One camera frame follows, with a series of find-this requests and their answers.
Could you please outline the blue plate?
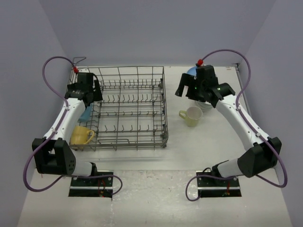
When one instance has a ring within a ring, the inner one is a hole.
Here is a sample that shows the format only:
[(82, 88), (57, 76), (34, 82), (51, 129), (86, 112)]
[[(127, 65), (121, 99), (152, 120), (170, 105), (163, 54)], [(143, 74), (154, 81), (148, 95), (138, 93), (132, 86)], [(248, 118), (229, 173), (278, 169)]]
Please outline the blue plate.
[(190, 68), (188, 71), (187, 71), (187, 74), (191, 75), (191, 76), (196, 76), (196, 69), (197, 69), (197, 66), (194, 66), (192, 68)]

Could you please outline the blue mug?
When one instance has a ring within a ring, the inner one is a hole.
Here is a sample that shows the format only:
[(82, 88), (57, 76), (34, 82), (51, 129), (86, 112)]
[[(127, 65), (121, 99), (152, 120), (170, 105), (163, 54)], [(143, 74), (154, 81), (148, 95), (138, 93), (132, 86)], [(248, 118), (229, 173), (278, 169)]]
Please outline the blue mug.
[(79, 117), (78, 122), (87, 122), (90, 118), (91, 111), (92, 111), (92, 104), (85, 109), (85, 111)]

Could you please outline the white bowl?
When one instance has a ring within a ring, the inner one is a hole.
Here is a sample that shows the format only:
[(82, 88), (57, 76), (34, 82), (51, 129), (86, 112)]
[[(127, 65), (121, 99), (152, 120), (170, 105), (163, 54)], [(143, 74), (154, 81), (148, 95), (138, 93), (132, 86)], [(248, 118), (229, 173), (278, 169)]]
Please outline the white bowl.
[(208, 102), (200, 102), (195, 101), (195, 104), (202, 110), (202, 111), (209, 111), (213, 109), (212, 105)]

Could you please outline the green mug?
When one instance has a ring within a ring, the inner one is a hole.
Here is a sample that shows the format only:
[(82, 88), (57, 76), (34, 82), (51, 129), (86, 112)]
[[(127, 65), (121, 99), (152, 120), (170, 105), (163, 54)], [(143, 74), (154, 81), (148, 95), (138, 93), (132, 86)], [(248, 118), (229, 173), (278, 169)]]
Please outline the green mug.
[(203, 116), (202, 110), (197, 106), (191, 106), (186, 111), (180, 110), (178, 114), (188, 127), (196, 127)]

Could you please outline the yellow mug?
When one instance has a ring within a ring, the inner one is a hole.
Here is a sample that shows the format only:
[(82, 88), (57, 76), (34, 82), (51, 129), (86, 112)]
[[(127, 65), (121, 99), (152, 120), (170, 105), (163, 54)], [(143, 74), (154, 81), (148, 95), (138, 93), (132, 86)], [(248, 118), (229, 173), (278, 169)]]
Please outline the yellow mug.
[(71, 145), (86, 145), (92, 141), (92, 139), (95, 136), (95, 131), (90, 130), (86, 127), (82, 126), (75, 126), (71, 139), (70, 144)]

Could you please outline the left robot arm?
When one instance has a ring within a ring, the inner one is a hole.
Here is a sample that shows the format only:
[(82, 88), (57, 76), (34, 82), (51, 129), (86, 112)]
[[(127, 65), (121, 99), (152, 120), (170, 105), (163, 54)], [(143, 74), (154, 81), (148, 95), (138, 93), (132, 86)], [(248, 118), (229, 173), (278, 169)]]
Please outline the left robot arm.
[(98, 182), (96, 164), (78, 161), (69, 142), (80, 116), (91, 103), (101, 100), (103, 97), (97, 76), (79, 72), (77, 82), (67, 86), (61, 111), (51, 129), (41, 139), (32, 142), (38, 173), (81, 176), (88, 186)]

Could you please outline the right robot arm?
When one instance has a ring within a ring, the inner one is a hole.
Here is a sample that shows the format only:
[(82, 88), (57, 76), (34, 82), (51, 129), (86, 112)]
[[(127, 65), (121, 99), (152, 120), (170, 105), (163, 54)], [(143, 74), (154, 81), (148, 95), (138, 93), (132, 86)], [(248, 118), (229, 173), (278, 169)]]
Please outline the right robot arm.
[(214, 165), (212, 182), (221, 186), (228, 181), (228, 177), (244, 175), (251, 178), (274, 167), (282, 147), (280, 139), (270, 137), (258, 127), (241, 105), (236, 103), (231, 86), (218, 82), (213, 66), (201, 66), (195, 70), (196, 75), (182, 74), (175, 95), (182, 96), (187, 87), (186, 97), (210, 103), (232, 126), (245, 149), (241, 157)]

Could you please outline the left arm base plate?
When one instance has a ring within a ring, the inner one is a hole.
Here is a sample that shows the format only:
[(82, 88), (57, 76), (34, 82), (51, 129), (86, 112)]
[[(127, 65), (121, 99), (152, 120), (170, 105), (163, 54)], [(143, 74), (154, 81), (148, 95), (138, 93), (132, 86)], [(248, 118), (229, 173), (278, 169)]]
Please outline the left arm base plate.
[(72, 178), (69, 197), (112, 198), (113, 177), (94, 179)]

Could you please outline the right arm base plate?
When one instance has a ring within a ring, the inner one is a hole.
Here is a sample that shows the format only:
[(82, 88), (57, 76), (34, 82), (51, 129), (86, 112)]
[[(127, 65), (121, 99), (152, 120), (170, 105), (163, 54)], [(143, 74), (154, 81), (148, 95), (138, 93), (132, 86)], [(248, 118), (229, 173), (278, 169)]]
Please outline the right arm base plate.
[(239, 179), (216, 180), (207, 177), (197, 178), (197, 190), (200, 198), (241, 197)]

